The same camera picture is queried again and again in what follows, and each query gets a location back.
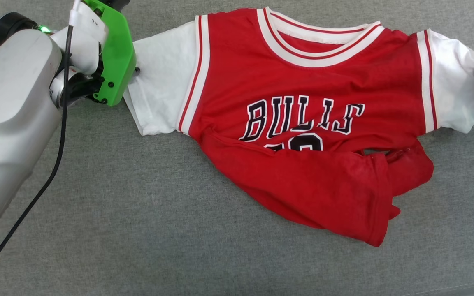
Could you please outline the red white basketball jersey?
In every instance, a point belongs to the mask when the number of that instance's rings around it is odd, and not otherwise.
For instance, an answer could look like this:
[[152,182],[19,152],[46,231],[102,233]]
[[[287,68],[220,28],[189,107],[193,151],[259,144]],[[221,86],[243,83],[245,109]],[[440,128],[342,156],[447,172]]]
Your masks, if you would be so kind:
[[265,8],[134,42],[124,98],[143,136],[179,131],[262,206],[378,247],[427,183],[418,138],[474,125],[474,51],[380,22],[320,28]]

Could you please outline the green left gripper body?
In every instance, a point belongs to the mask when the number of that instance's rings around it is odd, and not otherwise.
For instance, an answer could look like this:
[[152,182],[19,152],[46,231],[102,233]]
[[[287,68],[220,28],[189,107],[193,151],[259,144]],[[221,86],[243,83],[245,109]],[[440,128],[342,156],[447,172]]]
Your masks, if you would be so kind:
[[109,29],[107,40],[100,45],[98,68],[92,75],[88,98],[92,101],[115,106],[122,100],[135,73],[137,58],[128,21],[122,12],[99,0],[83,0]]

